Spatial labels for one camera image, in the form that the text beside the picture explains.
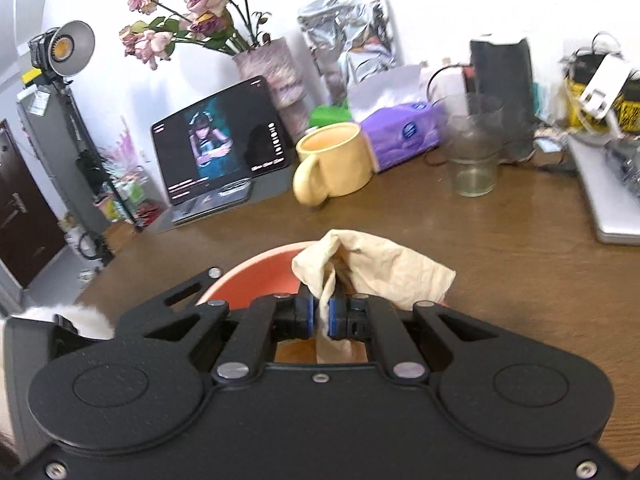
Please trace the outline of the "white fluffy sleeve forearm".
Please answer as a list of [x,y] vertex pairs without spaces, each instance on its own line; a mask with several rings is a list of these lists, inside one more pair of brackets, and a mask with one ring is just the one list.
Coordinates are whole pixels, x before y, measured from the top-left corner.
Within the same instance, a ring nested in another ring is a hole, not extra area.
[[53,307],[30,307],[14,318],[26,320],[53,322],[55,315],[62,316],[78,330],[78,334],[91,339],[111,339],[114,328],[110,320],[97,308],[59,304]]

